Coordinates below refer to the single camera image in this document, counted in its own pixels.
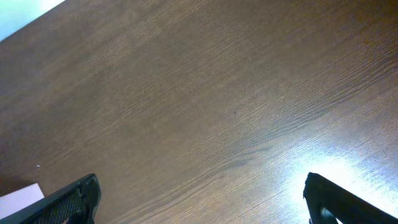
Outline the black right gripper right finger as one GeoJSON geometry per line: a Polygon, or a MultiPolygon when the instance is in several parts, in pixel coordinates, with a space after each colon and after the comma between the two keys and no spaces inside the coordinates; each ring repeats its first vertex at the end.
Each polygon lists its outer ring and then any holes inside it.
{"type": "Polygon", "coordinates": [[[396,217],[367,203],[317,173],[308,173],[303,197],[307,203],[311,224],[397,224],[396,217]]]}

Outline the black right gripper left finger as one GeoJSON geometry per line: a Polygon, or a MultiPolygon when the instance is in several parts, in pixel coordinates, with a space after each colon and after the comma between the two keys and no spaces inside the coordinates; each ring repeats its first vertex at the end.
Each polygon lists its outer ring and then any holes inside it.
{"type": "Polygon", "coordinates": [[[96,174],[88,174],[38,202],[9,215],[1,223],[94,224],[101,199],[96,174]]]}

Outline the white cardboard box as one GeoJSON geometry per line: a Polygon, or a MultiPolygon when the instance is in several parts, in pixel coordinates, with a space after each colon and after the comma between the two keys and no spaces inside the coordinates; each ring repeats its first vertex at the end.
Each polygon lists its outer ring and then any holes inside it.
{"type": "Polygon", "coordinates": [[[1,219],[16,213],[44,198],[37,183],[1,196],[1,219]]]}

